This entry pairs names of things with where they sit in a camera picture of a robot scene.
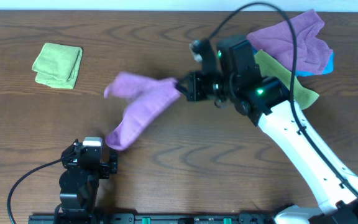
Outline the purple crumpled cloth on pile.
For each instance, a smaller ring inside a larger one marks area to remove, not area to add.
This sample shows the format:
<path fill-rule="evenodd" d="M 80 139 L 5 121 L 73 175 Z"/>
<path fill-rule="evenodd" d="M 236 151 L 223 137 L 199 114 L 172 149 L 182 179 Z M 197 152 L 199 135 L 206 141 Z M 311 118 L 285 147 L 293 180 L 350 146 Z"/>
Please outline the purple crumpled cloth on pile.
<path fill-rule="evenodd" d="M 325 23 L 315 10 L 306 11 L 290 19 L 290 22 L 295 31 L 297 54 L 298 47 L 329 47 L 325 41 L 317 38 Z M 278 52 L 279 50 L 292 49 L 293 51 L 293 38 L 285 21 L 251 32 L 247 35 L 247 40 L 254 49 L 263 50 L 266 53 L 270 50 Z"/>

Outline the purple cloth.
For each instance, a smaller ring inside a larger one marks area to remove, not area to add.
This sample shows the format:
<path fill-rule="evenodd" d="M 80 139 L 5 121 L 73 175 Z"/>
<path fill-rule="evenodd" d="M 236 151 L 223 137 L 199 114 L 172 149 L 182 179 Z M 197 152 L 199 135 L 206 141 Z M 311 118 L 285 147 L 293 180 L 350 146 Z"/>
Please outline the purple cloth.
<path fill-rule="evenodd" d="M 121 72 L 104 90 L 104 97 L 114 96 L 129 102 L 121 123 L 108 134 L 105 143 L 118 151 L 127 149 L 147 126 L 181 97 L 175 78 L 157 80 Z"/>
<path fill-rule="evenodd" d="M 290 19 L 290 22 L 295 31 L 297 54 L 298 47 L 329 47 L 325 41 L 317 38 L 325 23 L 315 10 L 306 11 Z M 285 21 L 251 32 L 247 35 L 247 40 L 254 49 L 263 50 L 266 53 L 270 50 L 278 52 L 279 50 L 292 49 L 293 51 L 293 38 Z"/>

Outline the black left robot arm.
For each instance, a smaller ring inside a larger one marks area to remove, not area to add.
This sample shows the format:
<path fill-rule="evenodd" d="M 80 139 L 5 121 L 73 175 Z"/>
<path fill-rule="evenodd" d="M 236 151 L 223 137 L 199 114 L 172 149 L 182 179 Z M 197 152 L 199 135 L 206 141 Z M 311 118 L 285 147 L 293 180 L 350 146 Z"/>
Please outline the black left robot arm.
<path fill-rule="evenodd" d="M 98 223 L 94 213 L 101 179 L 117 172 L 117 154 L 103 147 L 103 139 L 86 137 L 75 140 L 61 155 L 65 172 L 60 176 L 60 205 L 54 223 Z"/>

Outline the blue cloth under pile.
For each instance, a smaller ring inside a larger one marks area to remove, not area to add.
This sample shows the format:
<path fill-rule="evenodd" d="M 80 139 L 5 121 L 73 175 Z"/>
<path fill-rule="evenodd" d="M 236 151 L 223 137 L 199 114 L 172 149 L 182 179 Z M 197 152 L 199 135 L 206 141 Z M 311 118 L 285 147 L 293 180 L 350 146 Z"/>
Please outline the blue cloth under pile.
<path fill-rule="evenodd" d="M 289 71 L 292 69 L 292 49 L 267 52 Z M 298 47 L 296 76 L 326 75 L 334 70 L 334 52 L 329 47 Z"/>

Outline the olive green flat cloth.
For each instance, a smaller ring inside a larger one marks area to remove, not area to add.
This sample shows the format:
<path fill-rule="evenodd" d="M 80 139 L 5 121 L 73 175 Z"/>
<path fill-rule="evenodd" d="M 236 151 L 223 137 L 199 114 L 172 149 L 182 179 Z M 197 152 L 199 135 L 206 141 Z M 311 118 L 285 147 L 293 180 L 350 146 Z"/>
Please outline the olive green flat cloth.
<path fill-rule="evenodd" d="M 263 50 L 259 50 L 254 58 L 262 77 L 276 77 L 290 89 L 291 71 Z M 297 78 L 294 79 L 293 94 L 302 110 L 309 108 L 319 98 L 319 94 L 303 87 Z"/>

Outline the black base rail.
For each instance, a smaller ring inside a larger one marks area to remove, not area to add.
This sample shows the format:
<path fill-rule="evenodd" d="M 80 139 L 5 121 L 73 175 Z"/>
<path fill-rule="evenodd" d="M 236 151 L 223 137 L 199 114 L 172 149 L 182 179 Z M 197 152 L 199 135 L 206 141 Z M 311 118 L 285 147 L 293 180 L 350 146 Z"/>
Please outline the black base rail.
<path fill-rule="evenodd" d="M 114 213 L 75 218 L 58 215 L 31 215 L 28 224 L 274 224 L 269 215 L 241 213 L 239 215 L 134 215 Z"/>

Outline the folded light green cloth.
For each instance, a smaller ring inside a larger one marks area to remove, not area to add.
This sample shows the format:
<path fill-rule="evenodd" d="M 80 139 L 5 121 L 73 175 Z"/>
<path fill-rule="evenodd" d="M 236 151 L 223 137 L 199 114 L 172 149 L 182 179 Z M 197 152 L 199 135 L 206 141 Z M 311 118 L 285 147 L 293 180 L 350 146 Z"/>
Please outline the folded light green cloth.
<path fill-rule="evenodd" d="M 82 56 L 81 47 L 45 43 L 32 66 L 35 81 L 51 88 L 74 89 Z"/>

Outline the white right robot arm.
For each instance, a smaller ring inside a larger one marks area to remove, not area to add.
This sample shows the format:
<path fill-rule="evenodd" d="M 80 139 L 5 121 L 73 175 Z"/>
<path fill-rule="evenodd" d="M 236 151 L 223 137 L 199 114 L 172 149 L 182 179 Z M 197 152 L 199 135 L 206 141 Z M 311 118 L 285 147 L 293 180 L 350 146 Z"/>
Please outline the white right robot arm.
<path fill-rule="evenodd" d="M 283 150 L 318 203 L 316 208 L 283 208 L 270 223 L 358 223 L 358 176 L 313 129 L 287 87 L 261 75 L 250 42 L 234 35 L 212 47 L 202 39 L 190 50 L 201 69 L 181 79 L 177 90 L 188 101 L 213 100 L 217 107 L 233 103 Z"/>

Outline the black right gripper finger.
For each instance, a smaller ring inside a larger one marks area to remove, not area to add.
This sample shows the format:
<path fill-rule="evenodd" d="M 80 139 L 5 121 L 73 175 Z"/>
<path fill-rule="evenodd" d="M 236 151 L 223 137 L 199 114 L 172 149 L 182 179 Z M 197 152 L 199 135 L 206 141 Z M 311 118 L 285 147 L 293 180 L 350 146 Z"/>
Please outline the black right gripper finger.
<path fill-rule="evenodd" d="M 194 101 L 194 92 L 186 88 L 177 88 L 177 90 L 186 98 L 187 101 Z"/>
<path fill-rule="evenodd" d="M 189 72 L 177 81 L 175 88 L 177 90 L 194 90 L 194 77 L 195 73 Z"/>

